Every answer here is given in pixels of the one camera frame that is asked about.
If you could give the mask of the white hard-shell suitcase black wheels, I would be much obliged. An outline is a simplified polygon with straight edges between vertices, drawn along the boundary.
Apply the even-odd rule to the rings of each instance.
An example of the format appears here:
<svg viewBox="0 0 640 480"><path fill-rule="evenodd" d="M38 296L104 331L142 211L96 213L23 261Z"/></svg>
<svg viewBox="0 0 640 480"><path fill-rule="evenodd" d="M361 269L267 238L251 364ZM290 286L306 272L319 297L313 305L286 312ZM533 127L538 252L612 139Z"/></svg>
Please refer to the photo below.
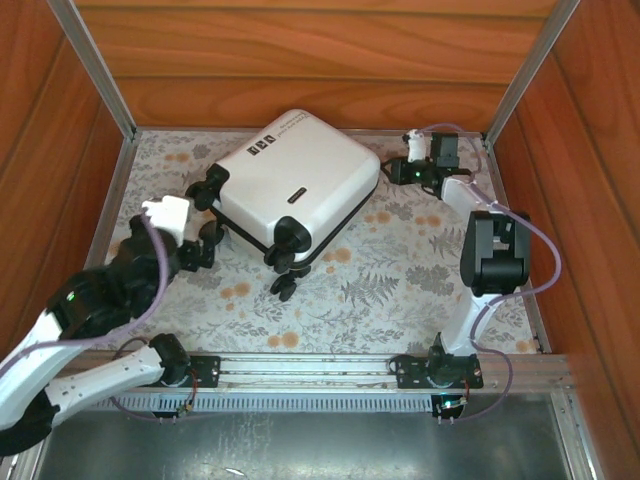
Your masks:
<svg viewBox="0 0 640 480"><path fill-rule="evenodd" d="M211 165L187 197L277 275L286 302L296 281L350 226L375 192L380 159L315 115L293 109Z"/></svg>

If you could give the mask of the floral print tablecloth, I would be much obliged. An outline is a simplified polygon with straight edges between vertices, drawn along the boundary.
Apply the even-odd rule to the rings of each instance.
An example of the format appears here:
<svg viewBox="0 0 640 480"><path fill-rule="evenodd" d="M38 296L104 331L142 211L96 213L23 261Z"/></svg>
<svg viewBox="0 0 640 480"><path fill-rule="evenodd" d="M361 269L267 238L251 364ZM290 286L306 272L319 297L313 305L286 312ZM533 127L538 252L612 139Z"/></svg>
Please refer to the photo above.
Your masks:
<svg viewBox="0 0 640 480"><path fill-rule="evenodd" d="M254 133L143 132L105 263L129 236L129 219L144 200L184 194ZM174 333L188 350L223 353L426 353L461 299L466 221L420 187L393 188L380 178L290 300L269 293L277 275L225 234L214 266L180 273L152 319L130 335ZM522 298L499 307L479 343L536 352Z"/></svg>

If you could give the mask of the grey metal sheet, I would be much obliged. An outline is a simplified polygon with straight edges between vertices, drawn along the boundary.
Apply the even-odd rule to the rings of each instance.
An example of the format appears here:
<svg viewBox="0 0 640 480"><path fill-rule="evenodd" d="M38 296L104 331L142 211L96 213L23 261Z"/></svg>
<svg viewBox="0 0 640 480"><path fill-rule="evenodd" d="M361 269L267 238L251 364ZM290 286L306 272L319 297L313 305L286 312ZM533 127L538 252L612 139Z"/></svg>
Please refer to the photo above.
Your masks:
<svg viewBox="0 0 640 480"><path fill-rule="evenodd" d="M161 425L84 412L37 480L569 480L547 399L471 421L427 413L220 413Z"/></svg>

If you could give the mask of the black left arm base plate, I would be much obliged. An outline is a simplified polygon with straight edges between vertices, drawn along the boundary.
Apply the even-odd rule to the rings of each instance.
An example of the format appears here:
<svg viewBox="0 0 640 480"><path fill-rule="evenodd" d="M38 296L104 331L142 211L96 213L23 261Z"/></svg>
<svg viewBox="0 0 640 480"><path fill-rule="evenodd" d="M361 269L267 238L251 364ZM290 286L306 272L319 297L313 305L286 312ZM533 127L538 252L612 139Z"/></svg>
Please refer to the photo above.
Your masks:
<svg viewBox="0 0 640 480"><path fill-rule="evenodd" d="M197 388L217 388L221 373L221 357L214 355L192 355L190 379Z"/></svg>

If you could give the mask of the aluminium mounting rail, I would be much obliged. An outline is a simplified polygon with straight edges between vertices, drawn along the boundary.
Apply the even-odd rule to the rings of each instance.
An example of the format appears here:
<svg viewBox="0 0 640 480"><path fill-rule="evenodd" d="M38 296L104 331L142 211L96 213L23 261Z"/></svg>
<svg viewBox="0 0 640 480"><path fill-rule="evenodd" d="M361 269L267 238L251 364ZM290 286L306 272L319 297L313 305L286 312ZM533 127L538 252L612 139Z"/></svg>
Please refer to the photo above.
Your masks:
<svg viewBox="0 0 640 480"><path fill-rule="evenodd" d="M190 367L179 380L163 383L143 373L140 360L127 354L112 360L107 351L89 351L65 366L48 385L61 397L86 397L96 403L126 392L207 393L429 393L515 394L571 390L574 380L562 355L478 356L480 389L399 389L384 354L202 354L221 357L217 388L197 388Z"/></svg>

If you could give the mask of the aluminium frame post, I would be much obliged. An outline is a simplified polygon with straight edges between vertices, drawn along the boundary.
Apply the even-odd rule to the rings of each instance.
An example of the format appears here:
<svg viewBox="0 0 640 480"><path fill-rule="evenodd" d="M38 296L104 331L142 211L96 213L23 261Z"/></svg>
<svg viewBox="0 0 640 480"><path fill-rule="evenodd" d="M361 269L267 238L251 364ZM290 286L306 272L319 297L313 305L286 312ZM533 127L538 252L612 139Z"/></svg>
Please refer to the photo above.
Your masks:
<svg viewBox="0 0 640 480"><path fill-rule="evenodd" d="M46 0L122 135L133 140L137 125L74 0Z"/></svg>
<svg viewBox="0 0 640 480"><path fill-rule="evenodd" d="M493 147L509 118L525 94L538 70L569 22L581 0L558 0L545 21L524 62L507 87L496 113L485 133L485 141Z"/></svg>

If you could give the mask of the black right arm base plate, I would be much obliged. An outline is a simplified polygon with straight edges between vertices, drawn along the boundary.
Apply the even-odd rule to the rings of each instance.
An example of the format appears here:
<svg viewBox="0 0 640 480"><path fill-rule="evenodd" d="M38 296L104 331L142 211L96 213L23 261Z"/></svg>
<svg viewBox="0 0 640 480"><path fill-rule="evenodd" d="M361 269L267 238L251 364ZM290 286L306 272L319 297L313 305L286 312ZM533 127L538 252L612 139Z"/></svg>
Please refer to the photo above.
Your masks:
<svg viewBox="0 0 640 480"><path fill-rule="evenodd" d="M479 359L475 354L436 358L398 355L389 363L399 389L480 389L484 386Z"/></svg>

